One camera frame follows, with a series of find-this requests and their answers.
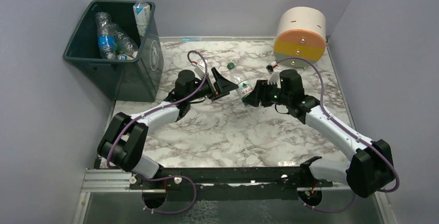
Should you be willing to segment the clear bottle green white label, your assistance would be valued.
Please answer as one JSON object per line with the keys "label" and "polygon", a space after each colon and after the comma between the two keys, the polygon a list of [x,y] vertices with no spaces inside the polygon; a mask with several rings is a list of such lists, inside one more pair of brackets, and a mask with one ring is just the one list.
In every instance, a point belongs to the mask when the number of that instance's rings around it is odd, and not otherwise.
{"label": "clear bottle green white label", "polygon": [[238,86],[236,91],[245,109],[252,109],[253,107],[251,105],[244,102],[244,98],[247,97],[248,94],[251,93],[254,89],[249,79],[244,74],[244,71],[236,66],[234,63],[228,63],[227,69],[229,70],[231,82]]}

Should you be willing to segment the clear bottle grey blue label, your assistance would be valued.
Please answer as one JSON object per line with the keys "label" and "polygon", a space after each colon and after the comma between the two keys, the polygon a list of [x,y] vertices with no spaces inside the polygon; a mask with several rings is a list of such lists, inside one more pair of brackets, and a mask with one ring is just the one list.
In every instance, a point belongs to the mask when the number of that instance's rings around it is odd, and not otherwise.
{"label": "clear bottle grey blue label", "polygon": [[122,60],[122,61],[131,61],[134,60],[134,58],[132,56],[126,55],[126,54],[118,54],[116,56],[117,60]]}

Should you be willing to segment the clear unlabelled bottle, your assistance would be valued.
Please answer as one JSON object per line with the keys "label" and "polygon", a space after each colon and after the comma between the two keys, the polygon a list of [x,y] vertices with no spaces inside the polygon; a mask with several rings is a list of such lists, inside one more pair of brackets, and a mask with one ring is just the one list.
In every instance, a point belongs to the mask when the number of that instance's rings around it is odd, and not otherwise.
{"label": "clear unlabelled bottle", "polygon": [[111,23],[111,27],[113,28],[115,40],[118,43],[121,51],[129,57],[136,58],[139,51],[138,45],[123,29],[120,28],[119,25]]}

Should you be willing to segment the clear bottle blue wrap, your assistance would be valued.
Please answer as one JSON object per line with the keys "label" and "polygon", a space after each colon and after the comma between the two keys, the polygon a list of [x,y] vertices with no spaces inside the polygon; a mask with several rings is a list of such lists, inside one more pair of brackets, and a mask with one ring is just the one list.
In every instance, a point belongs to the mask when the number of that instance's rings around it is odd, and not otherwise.
{"label": "clear bottle blue wrap", "polygon": [[115,59],[114,28],[111,15],[106,12],[98,12],[95,15],[97,26],[97,42],[100,55],[103,59]]}

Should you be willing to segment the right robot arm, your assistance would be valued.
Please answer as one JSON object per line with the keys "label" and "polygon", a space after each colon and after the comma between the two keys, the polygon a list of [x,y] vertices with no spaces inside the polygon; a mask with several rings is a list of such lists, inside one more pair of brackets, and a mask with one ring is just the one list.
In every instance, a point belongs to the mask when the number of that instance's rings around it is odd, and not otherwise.
{"label": "right robot arm", "polygon": [[347,163],[317,158],[308,164],[312,177],[342,183],[359,197],[366,198],[396,182],[390,145],[357,133],[332,115],[322,102],[304,92],[302,78],[294,69],[279,74],[280,84],[258,80],[243,101],[253,107],[285,106],[288,114],[320,132],[348,159]]}

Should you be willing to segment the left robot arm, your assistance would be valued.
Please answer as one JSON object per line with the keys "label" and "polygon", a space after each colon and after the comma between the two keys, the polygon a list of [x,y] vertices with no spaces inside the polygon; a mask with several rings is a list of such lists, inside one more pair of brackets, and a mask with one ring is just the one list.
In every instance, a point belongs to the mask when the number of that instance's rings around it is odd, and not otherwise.
{"label": "left robot arm", "polygon": [[143,154],[147,136],[182,119],[190,110],[191,101],[203,97],[215,101],[238,88],[215,68],[211,71],[216,79],[214,83],[207,74],[199,79],[193,71],[182,70],[174,89],[160,105],[134,116],[117,113],[97,147],[98,155],[125,172],[140,174],[149,180],[155,178],[162,166]]}

